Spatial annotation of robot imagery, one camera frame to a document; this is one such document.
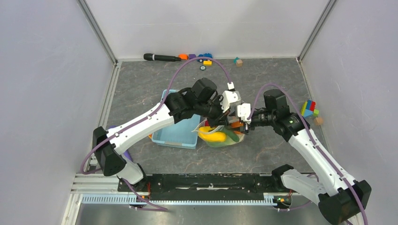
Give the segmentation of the yellow toy lemon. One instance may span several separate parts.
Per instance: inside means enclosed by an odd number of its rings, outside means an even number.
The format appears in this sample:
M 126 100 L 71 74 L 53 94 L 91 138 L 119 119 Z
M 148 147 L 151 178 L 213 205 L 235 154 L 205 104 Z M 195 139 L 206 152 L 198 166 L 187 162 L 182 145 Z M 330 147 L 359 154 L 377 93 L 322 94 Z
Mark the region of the yellow toy lemon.
M 215 131 L 210 126 L 200 127 L 198 129 L 198 137 L 206 142 L 222 143 L 227 140 L 227 135 L 221 131 Z

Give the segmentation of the clear dotted zip top bag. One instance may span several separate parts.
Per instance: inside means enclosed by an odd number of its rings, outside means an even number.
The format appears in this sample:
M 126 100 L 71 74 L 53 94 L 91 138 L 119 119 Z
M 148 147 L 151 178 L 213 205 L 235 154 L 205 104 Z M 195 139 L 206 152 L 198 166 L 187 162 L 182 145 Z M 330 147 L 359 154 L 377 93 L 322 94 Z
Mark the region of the clear dotted zip top bag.
M 211 127 L 207 120 L 203 120 L 191 132 L 196 133 L 209 147 L 219 148 L 242 142 L 246 136 L 240 131 L 242 126 L 243 123 L 238 119 L 231 120 L 229 125 L 215 127 Z

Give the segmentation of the orange toy fruit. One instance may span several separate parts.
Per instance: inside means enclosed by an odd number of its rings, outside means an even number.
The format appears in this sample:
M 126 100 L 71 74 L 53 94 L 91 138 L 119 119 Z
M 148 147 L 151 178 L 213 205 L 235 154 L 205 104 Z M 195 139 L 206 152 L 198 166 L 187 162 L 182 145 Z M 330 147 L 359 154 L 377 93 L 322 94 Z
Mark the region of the orange toy fruit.
M 243 134 L 244 131 L 245 131 L 245 125 L 244 125 L 244 123 L 241 123 L 241 122 L 239 122 L 239 121 L 233 122 L 233 123 L 230 125 L 230 128 L 231 128 L 231 130 L 232 130 L 235 134 L 237 134 L 237 135 L 241 135 L 241 134 Z

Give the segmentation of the green toy cucumber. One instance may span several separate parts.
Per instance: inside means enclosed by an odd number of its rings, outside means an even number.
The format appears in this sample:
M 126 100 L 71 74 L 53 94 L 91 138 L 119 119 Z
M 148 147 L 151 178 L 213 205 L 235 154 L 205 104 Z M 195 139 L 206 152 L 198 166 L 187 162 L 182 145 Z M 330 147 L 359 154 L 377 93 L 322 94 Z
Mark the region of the green toy cucumber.
M 234 142 L 239 142 L 239 140 L 240 140 L 240 137 L 233 131 L 233 130 L 230 130 L 230 129 L 228 129 L 228 128 L 225 128 L 224 130 L 223 130 L 223 132 L 231 139 L 231 140 L 233 140 Z

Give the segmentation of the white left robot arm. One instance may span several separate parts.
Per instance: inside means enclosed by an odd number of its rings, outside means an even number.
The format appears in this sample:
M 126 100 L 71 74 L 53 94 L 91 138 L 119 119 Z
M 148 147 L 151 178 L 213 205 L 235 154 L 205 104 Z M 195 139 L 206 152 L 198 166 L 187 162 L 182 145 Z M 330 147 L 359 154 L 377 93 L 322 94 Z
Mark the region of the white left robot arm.
M 201 78 L 190 88 L 166 92 L 160 103 L 125 124 L 108 130 L 96 128 L 93 132 L 96 144 L 94 155 L 103 175 L 118 175 L 136 191 L 144 190 L 147 177 L 138 164 L 126 159 L 125 151 L 149 134 L 190 119 L 193 115 L 206 117 L 212 125 L 225 123 L 229 109 L 222 105 L 222 99 L 215 83 Z

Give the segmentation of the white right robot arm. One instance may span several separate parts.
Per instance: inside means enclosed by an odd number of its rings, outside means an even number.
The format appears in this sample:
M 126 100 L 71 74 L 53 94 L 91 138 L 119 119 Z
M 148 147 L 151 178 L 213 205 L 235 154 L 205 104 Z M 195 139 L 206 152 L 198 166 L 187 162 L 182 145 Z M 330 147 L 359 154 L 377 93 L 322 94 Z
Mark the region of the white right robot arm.
M 291 189 L 306 197 L 332 225 L 344 221 L 353 223 L 359 218 L 368 224 L 365 208 L 372 191 L 369 183 L 357 181 L 332 158 L 307 121 L 300 114 L 290 112 L 281 90 L 267 90 L 263 96 L 265 107 L 253 111 L 250 127 L 271 126 L 300 153 L 319 179 L 315 181 L 285 164 L 271 172 L 272 188 Z

